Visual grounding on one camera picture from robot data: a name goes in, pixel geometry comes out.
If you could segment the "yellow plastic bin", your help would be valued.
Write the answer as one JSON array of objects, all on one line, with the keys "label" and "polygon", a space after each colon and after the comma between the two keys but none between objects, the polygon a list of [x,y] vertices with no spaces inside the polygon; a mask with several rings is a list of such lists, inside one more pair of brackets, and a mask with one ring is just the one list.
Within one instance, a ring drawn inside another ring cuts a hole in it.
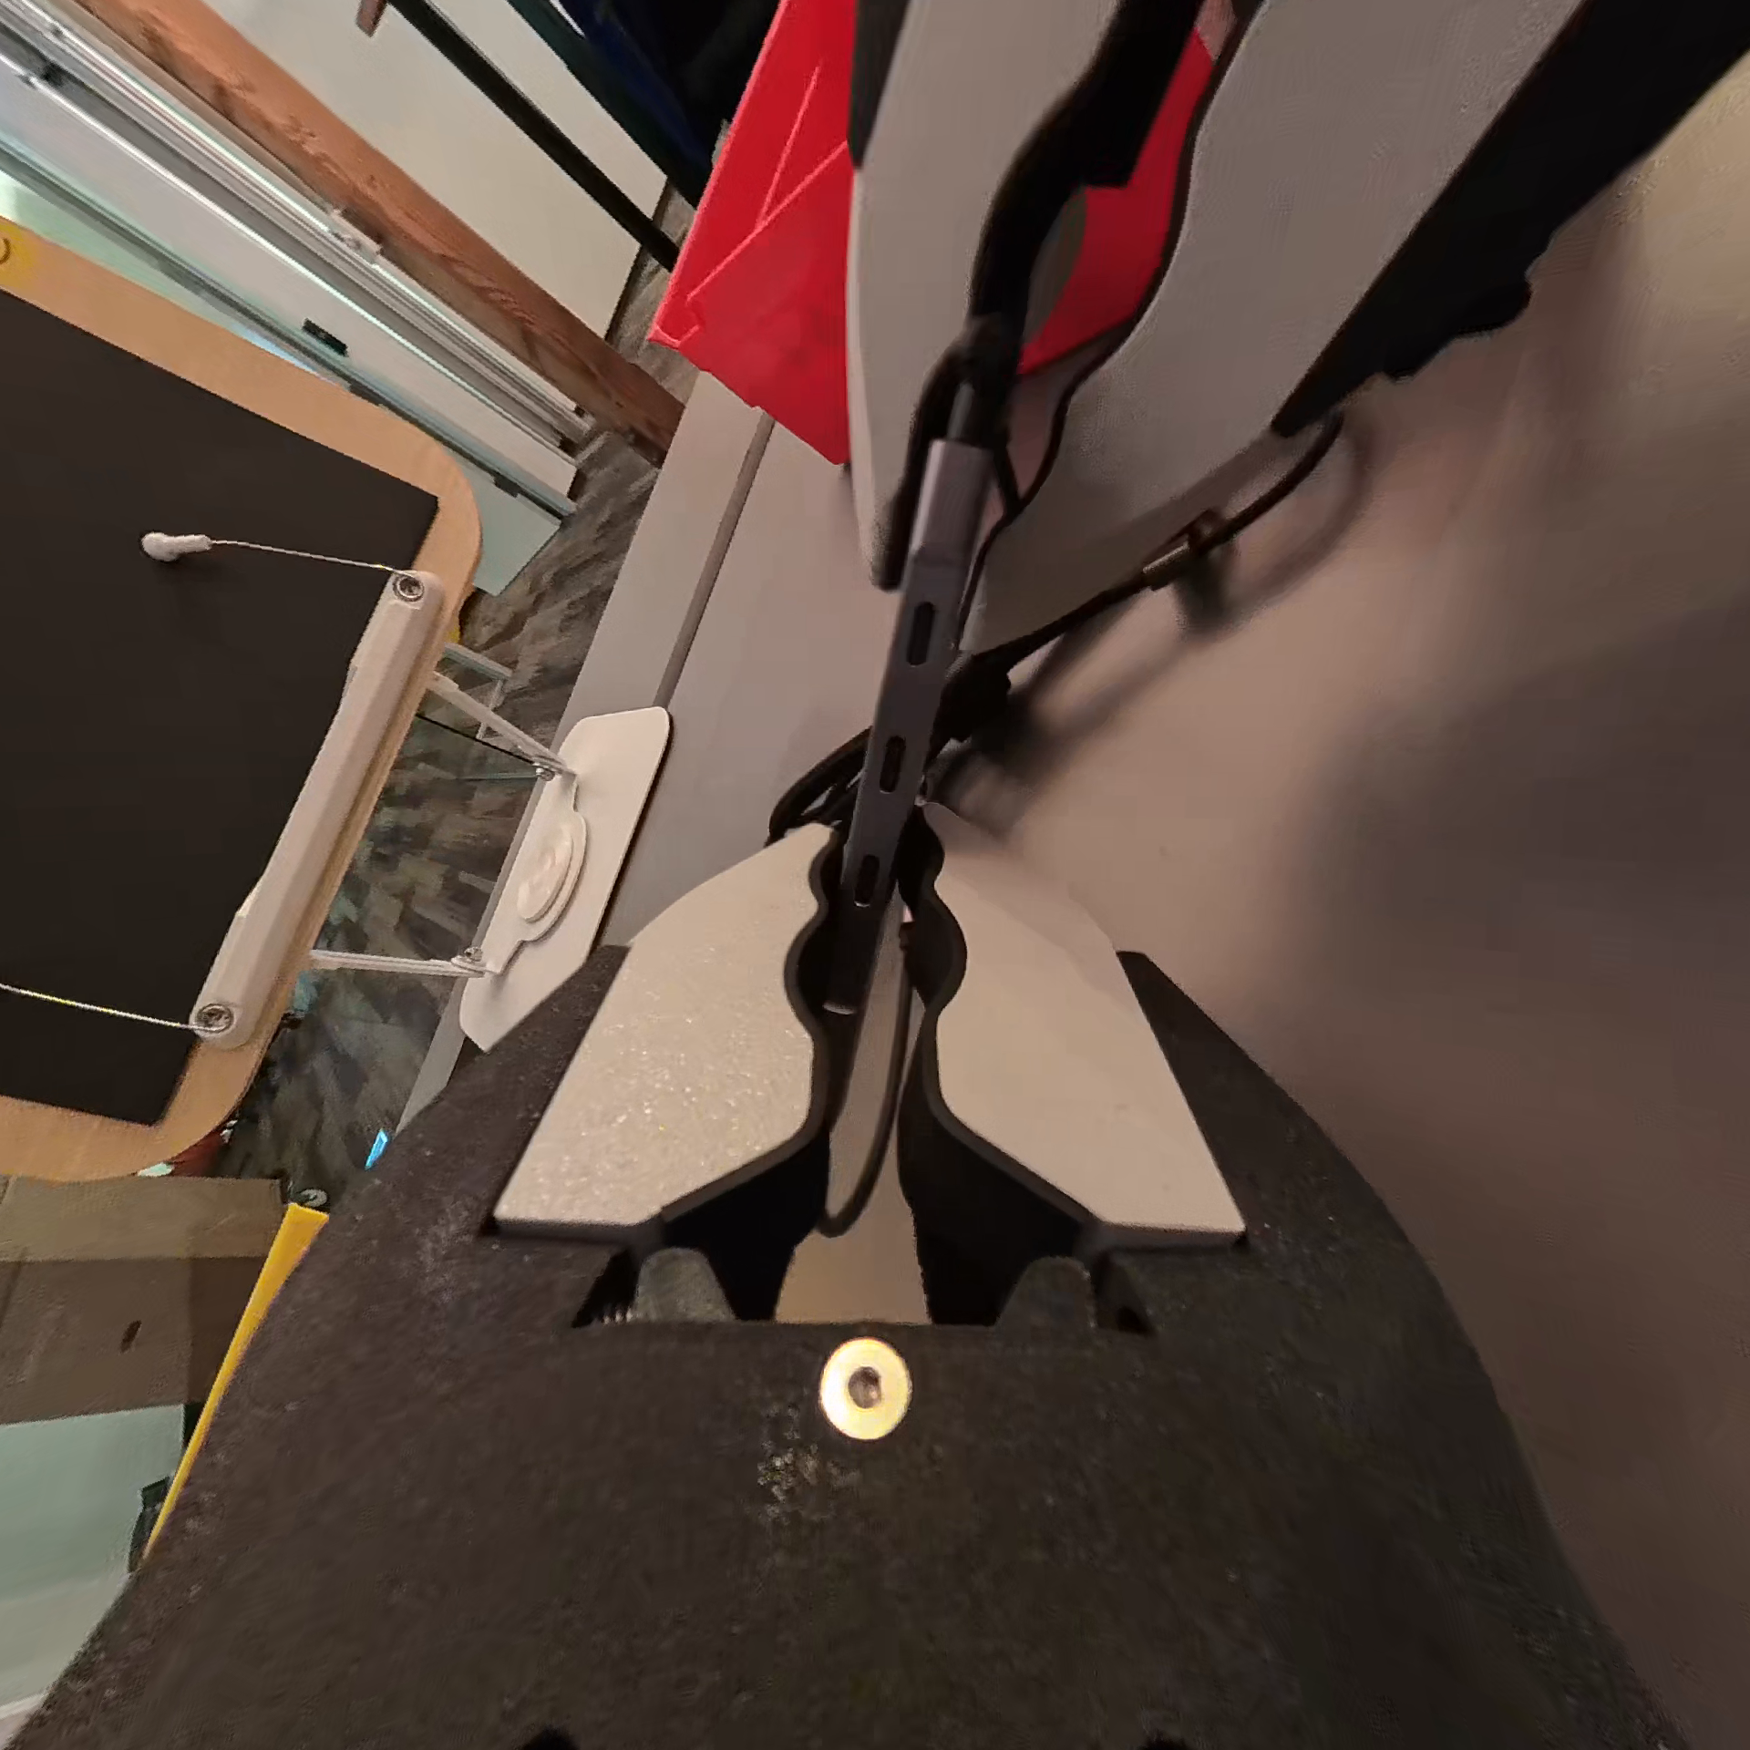
[{"label": "yellow plastic bin", "polygon": [[290,1204],[283,1210],[277,1234],[232,1327],[232,1335],[225,1348],[225,1356],[215,1374],[213,1385],[190,1423],[177,1469],[164,1480],[162,1489],[142,1495],[142,1516],[137,1525],[142,1536],[137,1538],[137,1549],[129,1554],[129,1571],[137,1571],[149,1549],[157,1542],[162,1525],[174,1503],[180,1499],[192,1464],[208,1437],[213,1417],[238,1375],[256,1332],[270,1313],[277,1293],[314,1246],[314,1240],[327,1218],[329,1214],[325,1210],[306,1209],[299,1203]]}]

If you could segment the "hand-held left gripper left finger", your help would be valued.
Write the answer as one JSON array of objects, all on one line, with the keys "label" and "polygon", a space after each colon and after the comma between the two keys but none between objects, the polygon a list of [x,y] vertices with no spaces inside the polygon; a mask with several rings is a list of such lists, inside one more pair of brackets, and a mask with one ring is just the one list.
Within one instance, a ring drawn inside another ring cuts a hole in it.
[{"label": "hand-held left gripper left finger", "polygon": [[493,1207],[503,1234],[654,1249],[746,1188],[827,1174],[829,1049],[801,991],[840,839],[818,823],[631,941]]}]

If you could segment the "white stand bracket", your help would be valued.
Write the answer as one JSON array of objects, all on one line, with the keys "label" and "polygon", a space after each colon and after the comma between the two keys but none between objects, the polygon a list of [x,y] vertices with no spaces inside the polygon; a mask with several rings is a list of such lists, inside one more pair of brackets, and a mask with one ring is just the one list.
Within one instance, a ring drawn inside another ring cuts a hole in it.
[{"label": "white stand bracket", "polygon": [[431,661],[444,585],[425,570],[391,570],[348,661],[339,705],[269,861],[240,905],[190,1012],[200,1043],[238,1051],[266,1018],[284,974],[297,975],[320,925],[325,869],[387,743],[412,678]]}]

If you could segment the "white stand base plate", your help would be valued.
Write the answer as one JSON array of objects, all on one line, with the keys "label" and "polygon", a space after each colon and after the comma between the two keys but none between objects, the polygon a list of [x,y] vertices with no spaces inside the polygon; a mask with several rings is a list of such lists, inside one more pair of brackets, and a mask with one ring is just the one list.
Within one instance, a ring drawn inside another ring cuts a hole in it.
[{"label": "white stand base plate", "polygon": [[558,746],[475,941],[457,1021],[488,1053],[592,957],[662,771],[671,716],[645,707],[592,714]]}]

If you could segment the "brown cardboard box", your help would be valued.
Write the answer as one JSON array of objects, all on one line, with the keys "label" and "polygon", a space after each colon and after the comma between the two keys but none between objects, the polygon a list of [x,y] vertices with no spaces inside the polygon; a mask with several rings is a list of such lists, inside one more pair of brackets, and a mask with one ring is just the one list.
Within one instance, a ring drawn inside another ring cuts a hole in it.
[{"label": "brown cardboard box", "polygon": [[2,1184],[2,1420],[200,1405],[278,1232],[270,1180]]}]

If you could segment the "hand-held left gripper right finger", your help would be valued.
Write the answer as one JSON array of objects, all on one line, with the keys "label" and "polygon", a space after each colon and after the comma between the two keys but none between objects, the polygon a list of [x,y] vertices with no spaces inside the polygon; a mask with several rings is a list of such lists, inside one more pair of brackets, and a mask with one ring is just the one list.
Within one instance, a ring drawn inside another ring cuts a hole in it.
[{"label": "hand-held left gripper right finger", "polygon": [[944,805],[917,825],[909,982],[936,1131],[1073,1221],[1082,1253],[1236,1243],[1239,1207],[1106,932]]}]

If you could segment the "red plastic bin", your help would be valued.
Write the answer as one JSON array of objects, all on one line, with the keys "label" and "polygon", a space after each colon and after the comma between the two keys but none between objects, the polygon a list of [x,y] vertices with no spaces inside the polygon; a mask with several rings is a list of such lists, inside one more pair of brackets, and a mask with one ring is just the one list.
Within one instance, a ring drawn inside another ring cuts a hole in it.
[{"label": "red plastic bin", "polygon": [[[847,462],[851,19],[847,2],[778,4],[647,330],[840,466]],[[1233,24],[1231,4],[1199,8],[1128,182],[1088,194],[1067,285],[1020,354],[1027,371],[1065,359],[1140,309],[1149,256],[1167,241],[1169,194],[1196,100]]]}]

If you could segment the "black panel wooden board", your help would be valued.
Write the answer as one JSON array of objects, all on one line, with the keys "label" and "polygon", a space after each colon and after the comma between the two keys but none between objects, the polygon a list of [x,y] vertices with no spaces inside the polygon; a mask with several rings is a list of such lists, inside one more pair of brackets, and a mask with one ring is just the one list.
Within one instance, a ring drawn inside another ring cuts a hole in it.
[{"label": "black panel wooden board", "polygon": [[4,221],[5,1176],[134,1176],[231,1117],[314,943],[241,1049],[197,1042],[192,1006],[387,573],[432,573],[429,667],[322,927],[479,549],[416,425]]}]

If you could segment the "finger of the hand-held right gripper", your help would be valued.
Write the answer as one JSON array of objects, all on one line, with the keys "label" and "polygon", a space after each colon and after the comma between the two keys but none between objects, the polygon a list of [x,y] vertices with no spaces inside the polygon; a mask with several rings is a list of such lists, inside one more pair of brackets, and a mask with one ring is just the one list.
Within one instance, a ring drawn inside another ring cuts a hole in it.
[{"label": "finger of the hand-held right gripper", "polygon": [[862,2],[849,52],[849,483],[876,585],[914,411],[970,304],[1003,175],[1081,80],[1108,2]]},{"label": "finger of the hand-held right gripper", "polygon": [[1577,8],[1259,6],[1196,127],[1167,271],[993,538],[968,646],[1123,581],[1262,469],[1277,412]]}]

